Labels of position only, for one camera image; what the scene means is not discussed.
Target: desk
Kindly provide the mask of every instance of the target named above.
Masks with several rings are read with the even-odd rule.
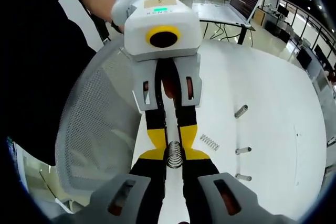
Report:
[[[269,31],[272,35],[278,37],[283,42],[287,43],[290,36],[293,34],[293,28],[272,13],[261,9],[258,9],[258,11],[265,14],[262,21],[262,28]]]
[[[315,53],[307,47],[303,47],[301,51],[305,51],[311,58],[311,62],[307,66],[307,74],[313,83],[316,94],[319,98],[322,113],[324,117],[325,131],[328,142],[333,137],[336,137],[336,92],[333,89],[324,68]]]
[[[197,13],[200,21],[241,27],[238,38],[238,44],[240,45],[243,44],[248,29],[255,31],[250,23],[242,23],[243,20],[238,15],[233,12],[229,13],[228,5],[193,4],[192,9]]]
[[[323,115],[310,79],[291,63],[233,43],[203,40],[198,52],[203,87],[193,148],[207,153],[220,172],[251,176],[243,184],[266,210],[298,219],[318,196],[326,164]],[[237,120],[234,112],[243,104],[249,109]],[[176,128],[170,119],[174,109],[165,107],[170,135]],[[169,141],[177,140],[175,134]],[[217,151],[200,140],[203,134],[220,145]],[[144,115],[136,139],[132,164],[154,148]],[[250,153],[235,155],[236,148],[246,146]],[[186,214],[183,199],[177,202],[174,194],[182,188],[179,169],[168,168],[165,201],[170,205],[164,203],[161,213],[170,217],[159,223],[178,223],[174,218]]]

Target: white tabletop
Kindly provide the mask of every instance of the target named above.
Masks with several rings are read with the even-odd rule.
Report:
[[[240,18],[229,5],[195,3],[192,9],[197,13],[200,21],[218,22],[234,26],[251,26],[251,24]]]
[[[193,148],[207,153],[220,172],[252,177],[242,183],[258,195],[259,204],[272,214],[298,219],[315,201],[326,164],[326,132],[319,100],[307,74],[266,52],[241,45],[204,40],[200,76],[201,106],[196,109],[198,132]],[[164,98],[169,141],[176,138],[171,100]],[[234,112],[243,104],[248,111],[239,119]],[[202,134],[220,145],[217,151],[200,140]],[[235,149],[252,147],[235,155]],[[139,155],[154,148],[142,117],[135,144],[134,164]],[[168,170],[166,204],[159,223],[169,218],[188,220],[182,193],[181,172]],[[170,188],[180,188],[174,192]],[[166,208],[174,216],[166,215]]]

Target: metal spring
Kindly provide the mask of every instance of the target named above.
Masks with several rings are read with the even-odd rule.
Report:
[[[171,141],[168,145],[167,166],[177,169],[182,165],[181,145],[178,141]]]
[[[213,141],[210,137],[207,137],[206,135],[202,135],[200,140],[202,140],[205,144],[210,146],[211,149],[213,150],[218,150],[219,144],[217,144],[215,141]]]
[[[242,114],[244,114],[248,110],[248,106],[245,104],[243,105],[236,113],[235,118],[239,118]]]

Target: floor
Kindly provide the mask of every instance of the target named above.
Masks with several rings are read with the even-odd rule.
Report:
[[[192,3],[216,3],[222,4],[223,1],[220,0],[183,0],[187,6],[191,6]],[[296,46],[289,41],[289,43],[284,43],[282,40],[272,36],[269,32],[262,29],[259,25],[251,22],[255,31],[248,31],[243,43],[245,47],[253,47],[255,49],[269,53],[270,57],[279,57],[285,61],[291,62],[292,64],[300,67],[296,58],[293,54],[297,53]],[[201,27],[203,32],[206,28],[206,23],[201,22]],[[110,39],[113,39],[118,33],[110,26],[107,25],[110,32]],[[218,29],[218,27],[209,23],[208,29],[205,34],[205,39],[220,40],[221,38],[235,36],[240,33],[240,28],[233,26],[225,26],[225,31]],[[237,43],[238,36],[233,38],[225,39],[232,43]],[[67,201],[72,199],[82,205],[87,205],[89,202],[88,197],[68,195],[62,189],[56,169],[50,167],[40,161],[34,159],[29,154],[24,154],[24,167],[26,171],[27,183],[29,192],[37,199],[44,200],[46,202],[55,202],[55,197],[60,201]]]

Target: window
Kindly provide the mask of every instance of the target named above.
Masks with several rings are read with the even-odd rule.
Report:
[[[291,25],[293,23],[293,20],[294,20],[296,7],[287,3],[287,10],[289,11],[289,13],[288,13],[288,17],[285,19],[285,21]]]
[[[294,17],[293,22],[293,30],[294,33],[297,34],[297,36],[301,37],[303,33],[304,26],[306,25],[308,15],[305,14],[303,11],[298,9],[298,12],[296,13],[296,16]]]
[[[313,17],[309,17],[305,31],[303,32],[302,39],[306,39],[310,43],[310,48],[313,47],[317,36],[319,34],[321,26],[314,20]]]
[[[283,7],[286,7],[286,1],[279,0],[279,4],[278,4],[278,6],[279,6],[279,5],[281,5],[281,6],[283,6]]]

